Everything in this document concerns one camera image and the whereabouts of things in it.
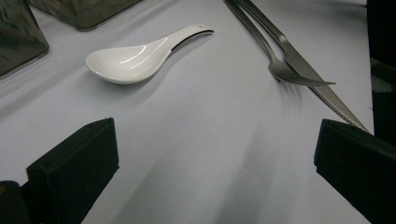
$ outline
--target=white tablecloth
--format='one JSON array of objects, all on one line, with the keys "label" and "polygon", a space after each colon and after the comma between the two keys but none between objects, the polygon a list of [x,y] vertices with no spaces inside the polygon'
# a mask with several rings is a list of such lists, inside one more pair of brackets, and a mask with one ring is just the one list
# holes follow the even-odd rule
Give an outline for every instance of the white tablecloth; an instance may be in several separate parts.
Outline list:
[{"label": "white tablecloth", "polygon": [[[365,1],[253,2],[372,132]],[[120,169],[83,223],[367,223],[313,163],[322,119],[342,119],[307,87],[276,81],[223,1],[145,0],[90,32],[33,12],[50,50],[0,81],[1,180],[24,184],[29,164],[112,117]],[[196,22],[215,33],[143,82],[111,84],[85,66],[95,50]]]}]

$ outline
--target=soup spoon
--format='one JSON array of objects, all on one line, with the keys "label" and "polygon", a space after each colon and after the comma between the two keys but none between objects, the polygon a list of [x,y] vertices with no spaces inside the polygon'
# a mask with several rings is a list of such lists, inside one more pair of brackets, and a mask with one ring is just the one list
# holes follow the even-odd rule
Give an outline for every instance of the soup spoon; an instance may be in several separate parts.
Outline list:
[{"label": "soup spoon", "polygon": [[186,26],[151,43],[129,48],[100,49],[86,59],[87,67],[100,78],[131,84],[151,77],[163,65],[169,54],[193,36],[214,33],[201,23]]}]

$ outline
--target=knife blade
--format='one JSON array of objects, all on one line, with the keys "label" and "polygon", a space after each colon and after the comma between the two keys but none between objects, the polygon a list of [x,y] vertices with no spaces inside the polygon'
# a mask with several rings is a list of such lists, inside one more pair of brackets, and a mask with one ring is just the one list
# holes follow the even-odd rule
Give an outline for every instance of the knife blade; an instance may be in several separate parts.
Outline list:
[{"label": "knife blade", "polygon": [[[295,72],[303,77],[323,81],[320,75],[312,66],[301,56],[301,54],[291,45],[286,36],[274,26],[274,24],[249,0],[233,0],[249,13],[275,40],[285,54],[285,62],[294,69]],[[329,86],[309,87],[311,91],[332,111],[352,126],[360,128],[367,133],[369,131],[347,108],[341,99]]]}]

